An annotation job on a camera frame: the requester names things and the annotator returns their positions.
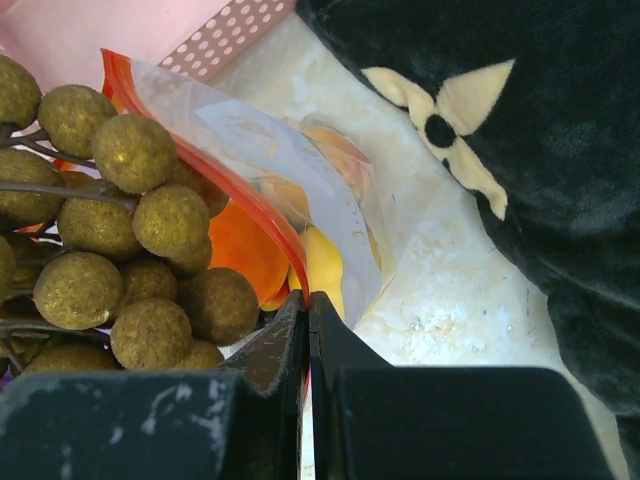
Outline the brown longan bunch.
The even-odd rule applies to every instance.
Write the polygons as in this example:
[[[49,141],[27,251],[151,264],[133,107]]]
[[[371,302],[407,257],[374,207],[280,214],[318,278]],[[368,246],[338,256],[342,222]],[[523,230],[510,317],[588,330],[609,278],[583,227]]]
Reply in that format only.
[[[158,122],[1,60],[1,373],[210,370],[258,326],[229,197]]]

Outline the clear zip bag orange zipper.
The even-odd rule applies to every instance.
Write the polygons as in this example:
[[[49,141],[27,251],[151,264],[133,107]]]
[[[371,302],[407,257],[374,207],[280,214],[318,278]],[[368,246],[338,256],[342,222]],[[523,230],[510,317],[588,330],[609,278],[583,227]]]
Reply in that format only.
[[[128,113],[160,123],[179,157],[217,184],[281,248],[308,293],[314,227],[342,261],[343,319],[354,327],[395,270],[373,165],[314,118],[275,119],[184,74],[104,49],[104,86]]]

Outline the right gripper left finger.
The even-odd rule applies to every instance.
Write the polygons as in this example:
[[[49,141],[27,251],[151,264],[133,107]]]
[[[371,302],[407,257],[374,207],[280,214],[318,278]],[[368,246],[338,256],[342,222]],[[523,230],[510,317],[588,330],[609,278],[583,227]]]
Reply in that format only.
[[[5,479],[296,479],[309,364],[300,292],[210,371],[43,373],[1,397]]]

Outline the yellow lemon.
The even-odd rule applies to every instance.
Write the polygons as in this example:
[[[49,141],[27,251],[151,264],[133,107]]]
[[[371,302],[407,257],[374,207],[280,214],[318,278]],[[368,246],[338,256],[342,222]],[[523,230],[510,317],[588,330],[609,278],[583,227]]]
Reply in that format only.
[[[307,276],[311,292],[324,291],[341,320],[345,320],[344,302],[341,291],[343,263],[334,244],[316,227],[309,227],[300,234],[307,247]],[[292,267],[280,290],[261,306],[265,312],[278,310],[292,290],[301,285]]]

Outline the orange persimmon with green calyx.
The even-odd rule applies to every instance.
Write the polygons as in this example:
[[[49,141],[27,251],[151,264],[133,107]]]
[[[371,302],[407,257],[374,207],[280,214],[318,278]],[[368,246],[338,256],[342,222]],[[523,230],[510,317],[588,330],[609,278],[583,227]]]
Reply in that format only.
[[[230,200],[210,221],[213,253],[209,267],[242,274],[254,288],[260,308],[275,311],[285,301],[289,260],[280,247],[237,202]]]

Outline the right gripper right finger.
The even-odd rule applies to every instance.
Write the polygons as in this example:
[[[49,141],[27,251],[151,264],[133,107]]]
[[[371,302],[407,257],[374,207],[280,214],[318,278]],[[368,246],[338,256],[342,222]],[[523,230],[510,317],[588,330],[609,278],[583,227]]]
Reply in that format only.
[[[340,319],[308,311],[320,479],[608,479],[583,403],[538,367],[401,367]]]

